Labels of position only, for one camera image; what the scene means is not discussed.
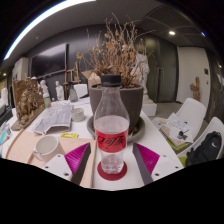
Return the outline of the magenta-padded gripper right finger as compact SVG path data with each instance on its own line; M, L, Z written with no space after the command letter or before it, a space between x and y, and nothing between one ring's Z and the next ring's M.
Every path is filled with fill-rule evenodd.
M136 161L132 175L135 186L145 186L183 168L172 149L134 142L132 152Z

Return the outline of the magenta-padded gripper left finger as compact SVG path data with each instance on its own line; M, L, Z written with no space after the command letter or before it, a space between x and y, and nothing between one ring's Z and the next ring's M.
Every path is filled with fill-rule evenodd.
M66 155L57 154L42 169L76 185L89 184L91 146L81 145Z

